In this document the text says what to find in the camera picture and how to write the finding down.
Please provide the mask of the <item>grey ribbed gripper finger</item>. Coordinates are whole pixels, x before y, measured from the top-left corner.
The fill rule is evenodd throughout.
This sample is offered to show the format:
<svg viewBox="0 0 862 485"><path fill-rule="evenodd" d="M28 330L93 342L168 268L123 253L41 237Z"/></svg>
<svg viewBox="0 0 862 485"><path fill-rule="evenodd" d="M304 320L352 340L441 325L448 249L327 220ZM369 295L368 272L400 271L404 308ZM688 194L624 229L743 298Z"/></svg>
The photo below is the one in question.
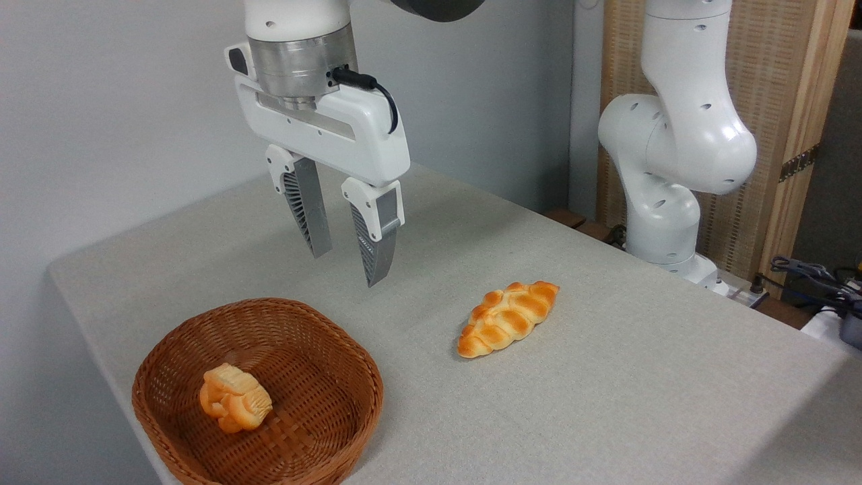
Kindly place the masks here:
<svg viewBox="0 0 862 485"><path fill-rule="evenodd" d="M380 188L349 177L341 191L351 209L364 276L372 288L388 276L397 231L405 224L401 184L394 181Z"/></svg>
<svg viewBox="0 0 862 485"><path fill-rule="evenodd" d="M265 159L278 193L286 199L314 258L332 249L331 233L314 160L271 144Z"/></svg>

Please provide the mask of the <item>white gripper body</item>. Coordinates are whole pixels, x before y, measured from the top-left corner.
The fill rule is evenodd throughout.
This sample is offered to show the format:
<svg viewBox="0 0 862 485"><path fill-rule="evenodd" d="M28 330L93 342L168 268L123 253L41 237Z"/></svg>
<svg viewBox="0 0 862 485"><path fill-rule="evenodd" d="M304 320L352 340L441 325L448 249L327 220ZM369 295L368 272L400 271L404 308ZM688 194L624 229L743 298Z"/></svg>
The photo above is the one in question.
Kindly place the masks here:
<svg viewBox="0 0 862 485"><path fill-rule="evenodd" d="M294 110L263 91L248 43L227 47L226 62L246 122L263 140L373 187L409 171L405 130L391 130L391 107L381 93L340 86L317 99L314 110Z"/></svg>

